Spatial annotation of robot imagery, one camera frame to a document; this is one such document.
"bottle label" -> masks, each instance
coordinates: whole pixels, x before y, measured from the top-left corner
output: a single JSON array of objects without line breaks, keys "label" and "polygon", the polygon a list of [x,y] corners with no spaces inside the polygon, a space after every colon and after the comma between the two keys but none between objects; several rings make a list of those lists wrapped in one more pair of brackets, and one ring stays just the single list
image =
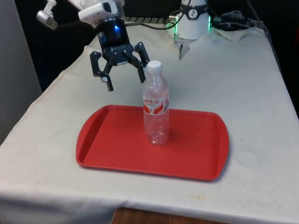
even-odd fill
[{"label": "bottle label", "polygon": [[143,97],[143,110],[147,114],[160,115],[167,111],[169,106],[169,95],[165,98]]}]

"dark background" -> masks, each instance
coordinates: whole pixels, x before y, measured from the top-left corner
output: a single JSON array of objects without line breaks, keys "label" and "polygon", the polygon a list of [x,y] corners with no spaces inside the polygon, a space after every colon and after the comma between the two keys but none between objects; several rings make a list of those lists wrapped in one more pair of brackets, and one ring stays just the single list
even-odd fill
[{"label": "dark background", "polygon": [[[95,31],[83,23],[49,30],[36,20],[36,14],[45,6],[44,0],[15,0],[29,49],[42,90],[69,67],[96,36]],[[179,9],[180,0],[126,0],[127,17],[167,18]],[[281,64],[283,78],[299,115],[299,47],[295,44],[299,26],[298,0],[251,0],[261,20],[268,27]],[[240,10],[249,18],[254,16],[246,0],[209,0],[217,14]],[[78,10],[67,0],[59,0],[53,10],[58,24],[78,21]]]}]

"white bottle cap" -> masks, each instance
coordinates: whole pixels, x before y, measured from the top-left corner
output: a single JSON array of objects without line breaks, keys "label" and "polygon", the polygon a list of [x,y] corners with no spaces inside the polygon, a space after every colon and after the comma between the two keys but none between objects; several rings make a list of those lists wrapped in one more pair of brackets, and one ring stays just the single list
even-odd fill
[{"label": "white bottle cap", "polygon": [[150,74],[159,74],[162,72],[162,63],[160,61],[150,61],[146,68]]}]

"wooden floor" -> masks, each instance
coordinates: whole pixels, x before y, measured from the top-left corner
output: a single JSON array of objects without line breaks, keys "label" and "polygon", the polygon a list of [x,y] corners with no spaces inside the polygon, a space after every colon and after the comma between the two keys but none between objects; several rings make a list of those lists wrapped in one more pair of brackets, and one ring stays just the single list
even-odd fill
[{"label": "wooden floor", "polygon": [[120,208],[111,224],[224,224],[219,222]]}]

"black cable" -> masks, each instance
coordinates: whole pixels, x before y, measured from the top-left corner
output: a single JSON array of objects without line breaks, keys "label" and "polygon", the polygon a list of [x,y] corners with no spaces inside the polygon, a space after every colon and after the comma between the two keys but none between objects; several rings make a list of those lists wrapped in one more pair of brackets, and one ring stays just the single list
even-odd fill
[{"label": "black cable", "polygon": [[178,24],[178,22],[181,21],[181,19],[183,18],[184,15],[185,15],[185,14],[183,13],[183,14],[180,16],[180,18],[178,19],[178,21],[176,21],[176,23],[174,23],[172,26],[170,26],[170,27],[166,27],[166,28],[152,27],[152,26],[146,25],[146,24],[141,23],[141,22],[127,23],[127,24],[126,24],[126,27],[132,27],[132,26],[144,26],[144,27],[147,27],[147,28],[155,29],[155,30],[168,30],[168,29],[174,28],[174,27]]},{"label": "black cable", "polygon": [[248,4],[249,8],[251,9],[253,15],[255,16],[256,20],[258,21],[260,27],[262,27],[263,31],[265,32],[266,37],[269,40],[269,43],[271,45],[274,57],[276,59],[276,62],[277,62],[278,68],[279,68],[279,71],[282,74],[280,63],[279,63],[279,60],[278,60],[278,56],[276,54],[276,51],[275,51],[274,46],[273,46],[272,41],[271,41],[271,35],[270,35],[270,33],[268,33],[267,29],[265,28],[265,25],[262,23],[261,19],[259,18],[258,14],[256,13],[255,9],[253,8],[250,0],[247,0],[247,4]]},{"label": "black cable", "polygon": [[77,20],[75,22],[70,22],[70,23],[66,23],[66,24],[61,24],[61,25],[58,25],[57,28],[68,28],[68,27],[73,27],[73,26],[76,26],[78,24],[80,24],[81,21],[80,20]]}]

